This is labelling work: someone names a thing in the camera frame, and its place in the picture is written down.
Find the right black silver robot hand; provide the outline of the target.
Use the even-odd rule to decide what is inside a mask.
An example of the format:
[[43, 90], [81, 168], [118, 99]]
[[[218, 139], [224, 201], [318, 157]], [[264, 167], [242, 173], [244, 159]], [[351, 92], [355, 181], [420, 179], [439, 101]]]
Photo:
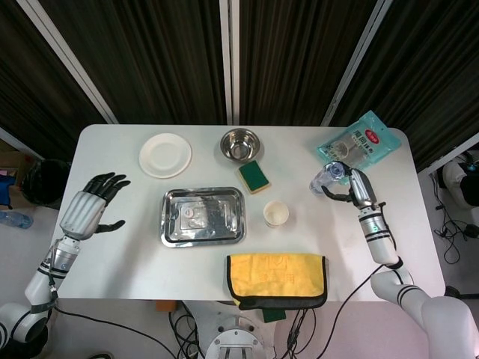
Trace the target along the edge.
[[322, 185], [321, 189], [324, 195], [332, 200], [352, 203], [359, 210], [368, 207], [376, 209], [379, 203], [366, 174], [356, 168], [346, 166], [345, 175], [350, 183], [348, 194], [333, 194], [326, 186]]

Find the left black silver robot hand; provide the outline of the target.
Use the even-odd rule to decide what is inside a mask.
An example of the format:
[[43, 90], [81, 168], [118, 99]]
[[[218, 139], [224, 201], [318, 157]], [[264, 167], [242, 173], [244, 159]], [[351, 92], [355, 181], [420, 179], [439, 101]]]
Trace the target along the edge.
[[125, 225], [125, 220], [113, 224], [101, 224], [100, 219], [106, 207], [116, 194], [130, 184], [126, 175], [110, 172], [99, 174], [88, 181], [76, 193], [60, 222], [64, 236], [85, 241], [97, 233], [109, 233]]

